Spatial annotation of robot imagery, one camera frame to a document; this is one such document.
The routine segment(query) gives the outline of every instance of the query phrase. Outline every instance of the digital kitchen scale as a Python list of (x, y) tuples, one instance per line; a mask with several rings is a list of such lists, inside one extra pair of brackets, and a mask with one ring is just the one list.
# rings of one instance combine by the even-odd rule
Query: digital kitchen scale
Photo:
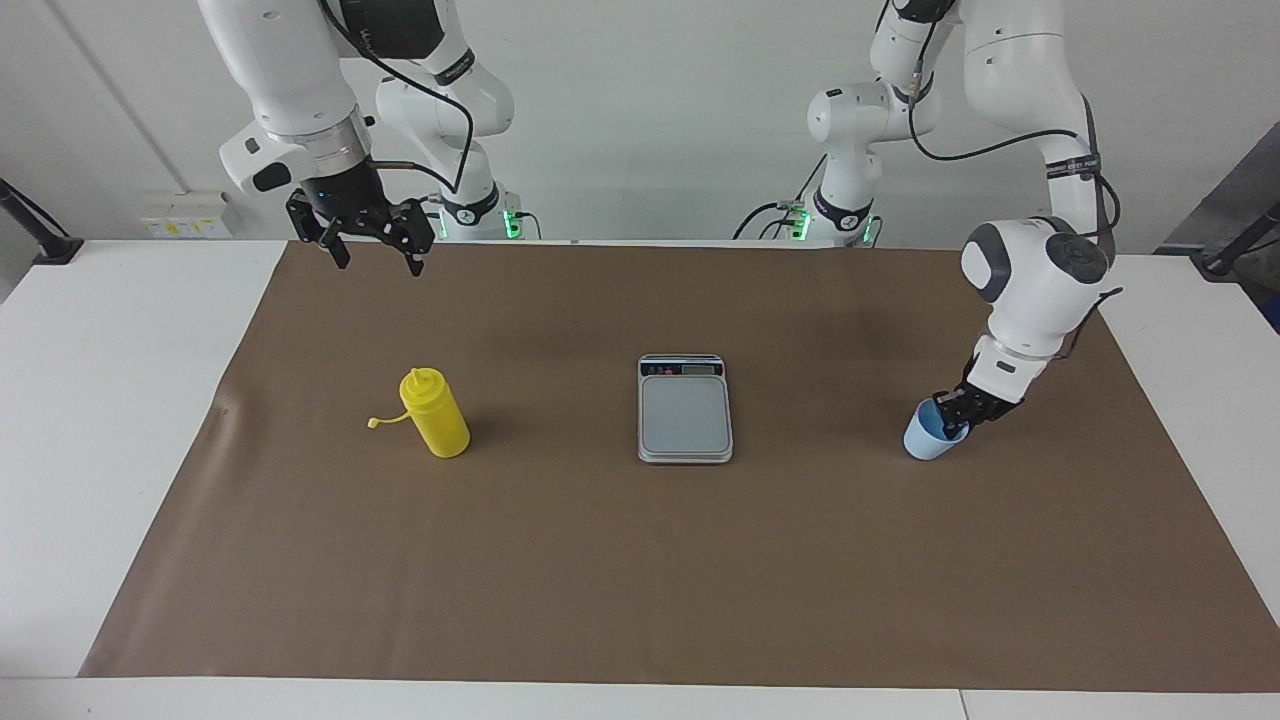
[(733, 457), (724, 360), (717, 355), (645, 355), (639, 382), (641, 460), (721, 465)]

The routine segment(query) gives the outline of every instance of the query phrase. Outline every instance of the robotic arm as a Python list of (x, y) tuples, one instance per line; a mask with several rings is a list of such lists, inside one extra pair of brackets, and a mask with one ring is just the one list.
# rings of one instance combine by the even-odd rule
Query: robotic arm
[(852, 245), (870, 218), (876, 142), (913, 140), (941, 118), (934, 64), (952, 29), (965, 29), (965, 95), (987, 120), (1034, 140), (1046, 163), (1053, 215), (979, 227), (961, 256), (965, 278), (992, 314), (963, 382), (934, 395), (945, 442), (1020, 405), (1032, 382), (1105, 299), (1115, 259), (1088, 102), (1066, 63), (1060, 0), (891, 0), (872, 45), (881, 78), (818, 95), (809, 127), (828, 165), (806, 199), (810, 236)]
[[(421, 200), (387, 199), (380, 169), (434, 174), (445, 232), (511, 234), (503, 210), (518, 211), (518, 199), (494, 182), (472, 136), (511, 127), (515, 102), (476, 61), (452, 0), (200, 0), (200, 8), (253, 105), (255, 120), (223, 146), (223, 164), (247, 193), (301, 184), (285, 204), (300, 240), (320, 245), (346, 268), (351, 255), (342, 234), (372, 237), (421, 274), (435, 232)], [(412, 85), (388, 78), (378, 105), (436, 170), (372, 160), (374, 119), (361, 114), (339, 70), (342, 54), (416, 60), (407, 76)], [(515, 213), (511, 218), (518, 236)]]

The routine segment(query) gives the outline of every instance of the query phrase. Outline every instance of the brown table mat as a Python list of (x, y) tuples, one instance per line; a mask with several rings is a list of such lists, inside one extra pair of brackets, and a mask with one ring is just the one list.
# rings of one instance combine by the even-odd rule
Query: brown table mat
[[(284, 254), (82, 675), (1280, 691), (1101, 320), (922, 464), (988, 313), (956, 254)], [(727, 466), (636, 457), (635, 361), (673, 351), (726, 357)], [(365, 428), (424, 365), (456, 460)]]

